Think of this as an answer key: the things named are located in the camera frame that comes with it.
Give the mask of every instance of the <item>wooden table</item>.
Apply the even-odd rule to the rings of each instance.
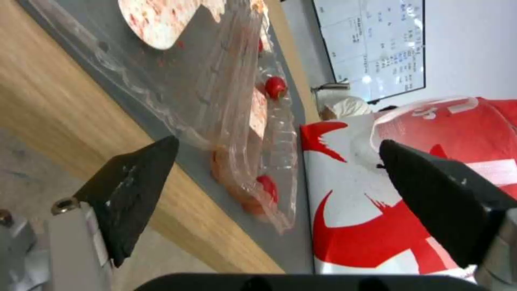
[[[280,2],[266,2],[306,120],[317,121]],[[153,142],[15,0],[0,24],[0,127],[83,180]],[[283,272],[177,165],[150,223],[216,271]]]

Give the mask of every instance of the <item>screw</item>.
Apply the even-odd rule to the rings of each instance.
[[[56,216],[80,207],[81,205],[75,197],[63,198],[54,203],[51,209],[51,213],[52,215]]]
[[[13,224],[14,220],[12,219],[11,212],[7,209],[0,209],[0,225],[9,228]]]

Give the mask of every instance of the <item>white wall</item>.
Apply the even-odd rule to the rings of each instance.
[[[294,36],[309,86],[318,87],[334,82],[312,0],[286,0],[282,2],[282,8]]]
[[[427,87],[374,106],[453,95],[517,98],[517,0],[426,0]]]

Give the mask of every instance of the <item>whiteboard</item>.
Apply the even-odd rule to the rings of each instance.
[[[366,101],[425,87],[423,0],[313,0],[336,82]]]

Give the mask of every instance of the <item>red and white bag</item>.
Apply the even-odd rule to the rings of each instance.
[[[402,201],[378,147],[393,139],[459,160],[517,198],[516,124],[517,100],[461,97],[303,126],[316,272],[472,279]]]

